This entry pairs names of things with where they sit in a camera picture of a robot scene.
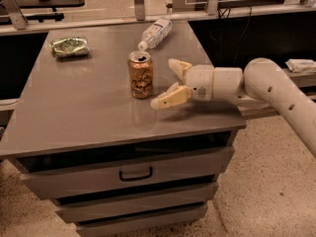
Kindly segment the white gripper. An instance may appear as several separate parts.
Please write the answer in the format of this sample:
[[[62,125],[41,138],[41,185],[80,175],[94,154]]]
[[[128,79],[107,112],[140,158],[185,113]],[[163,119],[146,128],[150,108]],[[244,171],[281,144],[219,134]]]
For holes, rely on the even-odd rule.
[[[185,103],[190,97],[196,101],[212,99],[211,83],[214,75],[212,65],[190,63],[175,58],[168,60],[169,68],[187,85],[174,83],[166,92],[150,102],[154,110],[168,109]]]

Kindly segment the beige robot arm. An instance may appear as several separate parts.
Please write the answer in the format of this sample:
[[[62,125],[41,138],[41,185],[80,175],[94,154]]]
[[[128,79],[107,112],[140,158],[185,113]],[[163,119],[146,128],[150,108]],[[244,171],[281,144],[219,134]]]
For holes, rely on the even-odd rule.
[[[154,110],[196,101],[224,100],[245,108],[274,108],[316,156],[316,103],[310,100],[272,60],[255,58],[245,68],[192,65],[171,58],[179,81],[153,99]]]

